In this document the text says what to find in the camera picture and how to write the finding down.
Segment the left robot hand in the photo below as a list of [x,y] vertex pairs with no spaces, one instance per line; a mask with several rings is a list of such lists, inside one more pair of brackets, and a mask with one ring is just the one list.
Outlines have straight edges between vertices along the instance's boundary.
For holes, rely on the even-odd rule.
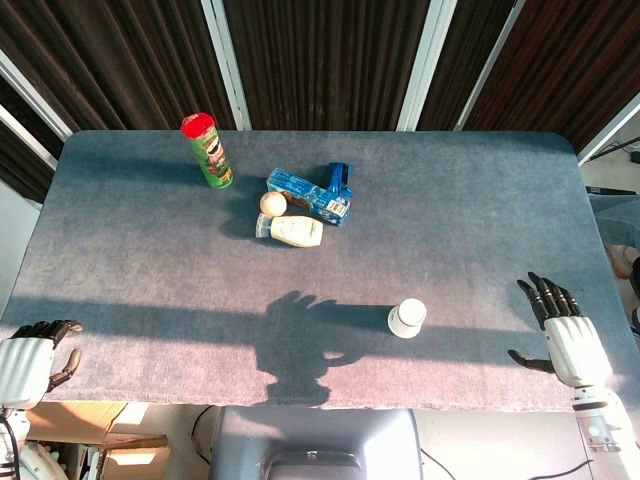
[[46,393],[67,382],[76,372],[82,357],[72,350],[63,369],[52,373],[55,351],[67,334],[84,330],[73,320],[40,321],[21,326],[1,341],[1,408],[29,410]]

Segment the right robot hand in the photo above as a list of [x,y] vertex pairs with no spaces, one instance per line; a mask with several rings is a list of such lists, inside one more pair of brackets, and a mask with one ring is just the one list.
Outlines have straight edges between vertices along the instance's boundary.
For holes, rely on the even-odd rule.
[[517,285],[530,303],[548,357],[529,358],[513,349],[509,357],[526,369],[555,375],[570,388],[605,386],[612,367],[591,319],[568,290],[533,272],[528,277]]

